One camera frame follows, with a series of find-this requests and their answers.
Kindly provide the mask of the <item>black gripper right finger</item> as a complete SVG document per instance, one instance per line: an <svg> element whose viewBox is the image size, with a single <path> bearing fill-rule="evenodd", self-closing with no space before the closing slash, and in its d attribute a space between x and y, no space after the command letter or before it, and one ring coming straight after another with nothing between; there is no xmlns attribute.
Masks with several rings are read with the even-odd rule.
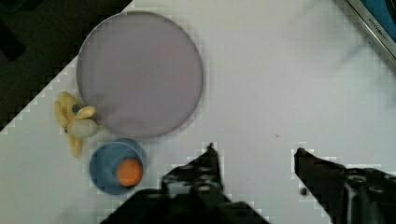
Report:
<svg viewBox="0 0 396 224"><path fill-rule="evenodd" d="M294 172L332 224L396 224L396 179L375 168L347 168L303 148Z"/></svg>

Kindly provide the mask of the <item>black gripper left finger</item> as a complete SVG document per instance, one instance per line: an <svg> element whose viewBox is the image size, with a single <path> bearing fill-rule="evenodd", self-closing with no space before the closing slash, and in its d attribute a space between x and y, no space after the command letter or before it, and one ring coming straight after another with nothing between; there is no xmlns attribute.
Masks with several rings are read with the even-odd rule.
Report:
<svg viewBox="0 0 396 224"><path fill-rule="evenodd" d="M100 224L270 224L247 203L225 194L213 145L162 178L159 189L136 192Z"/></svg>

